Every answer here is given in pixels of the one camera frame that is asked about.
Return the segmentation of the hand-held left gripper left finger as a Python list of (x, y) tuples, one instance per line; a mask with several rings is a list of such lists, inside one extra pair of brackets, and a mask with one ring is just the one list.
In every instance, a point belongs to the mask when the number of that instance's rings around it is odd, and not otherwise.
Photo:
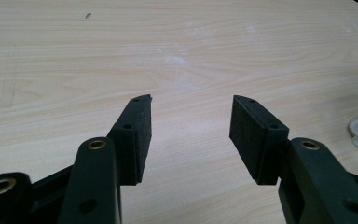
[(151, 136), (149, 94), (129, 100), (106, 137), (83, 142), (76, 154), (58, 224), (121, 224), (122, 186), (142, 181)]

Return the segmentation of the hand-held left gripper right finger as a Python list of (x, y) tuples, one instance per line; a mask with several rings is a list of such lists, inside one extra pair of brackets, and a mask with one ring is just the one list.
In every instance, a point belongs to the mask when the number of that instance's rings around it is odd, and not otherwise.
[(358, 224), (358, 175), (309, 138), (289, 128), (256, 100), (233, 97), (229, 138), (258, 185), (278, 185), (287, 224)]

